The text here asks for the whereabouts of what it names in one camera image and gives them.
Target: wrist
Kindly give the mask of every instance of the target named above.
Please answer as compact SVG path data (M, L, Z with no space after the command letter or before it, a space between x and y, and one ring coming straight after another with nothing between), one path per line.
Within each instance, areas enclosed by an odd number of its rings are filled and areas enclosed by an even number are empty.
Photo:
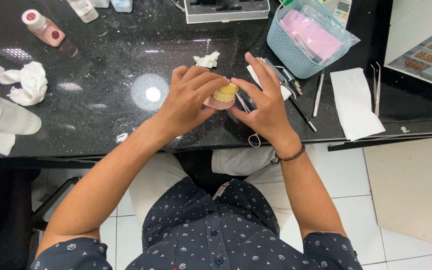
M281 138L278 138L272 145L278 157L282 159L296 155L303 147L298 134L294 131L281 136Z
M146 145L154 146L158 150L172 139L168 131L164 129L164 125L159 124L153 118L144 121L134 133L137 133L138 137L143 138Z

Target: white tile floor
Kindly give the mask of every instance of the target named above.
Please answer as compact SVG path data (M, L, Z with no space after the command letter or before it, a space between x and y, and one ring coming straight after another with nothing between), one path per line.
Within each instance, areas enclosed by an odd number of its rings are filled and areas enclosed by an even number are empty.
M432 270L432 243L390 230L376 223L373 198L363 149L328 152L327 144L315 145L311 160L339 212L364 270ZM73 176L83 176L87 169L43 170L40 182L58 187ZM49 220L50 210L45 219ZM101 225L101 241L108 245L107 260L113 269L123 270L142 252L131 198L126 193L111 216ZM296 219L291 218L281 239L298 250L303 243Z

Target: bottle cap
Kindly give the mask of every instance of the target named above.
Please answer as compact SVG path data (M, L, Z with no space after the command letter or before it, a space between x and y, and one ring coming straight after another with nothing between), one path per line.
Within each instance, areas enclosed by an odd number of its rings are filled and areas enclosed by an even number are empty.
M43 27L46 18L39 14L37 10L30 9L22 14L22 21L27 24L29 28L38 29Z

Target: black granite countertop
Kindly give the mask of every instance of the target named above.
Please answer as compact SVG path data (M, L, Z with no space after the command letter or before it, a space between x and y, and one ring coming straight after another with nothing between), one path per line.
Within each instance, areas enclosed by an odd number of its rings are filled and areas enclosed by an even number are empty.
M131 88L136 78L153 74L170 82L171 70L194 65L193 56L221 53L213 71L253 82L244 53L279 60L266 43L276 0L270 0L268 20L186 24L184 15L169 0L134 0L133 12L117 13L111 6L97 9L99 18L83 23L65 0L0 0L0 65L21 69L37 61L48 80L45 99L25 108L42 120L33 135L17 135L9 157L86 156L109 153L116 138L131 133L156 113L134 102ZM391 1L353 0L347 29L361 39L349 52L325 69L318 117L313 132L289 101L286 112L303 141L345 140L339 124L329 73L356 67L372 77L369 64L383 63ZM58 48L27 30L21 14L37 9L66 34ZM304 95L298 100L312 114L319 75L300 80ZM11 86L0 84L0 97ZM243 99L249 100L246 94ZM402 135L432 133L432 84L383 69L380 119L386 132ZM249 145L253 132L226 111L165 146L166 150L229 148Z

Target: shirt sleeve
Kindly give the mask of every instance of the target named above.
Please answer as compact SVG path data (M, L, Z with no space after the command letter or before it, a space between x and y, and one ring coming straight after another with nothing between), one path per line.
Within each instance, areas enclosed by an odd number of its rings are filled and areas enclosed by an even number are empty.
M88 237L59 242L41 252L31 264L31 269L112 270L106 261L107 248L105 243Z
M304 255L327 269L363 270L351 241L339 233L313 232L303 240Z

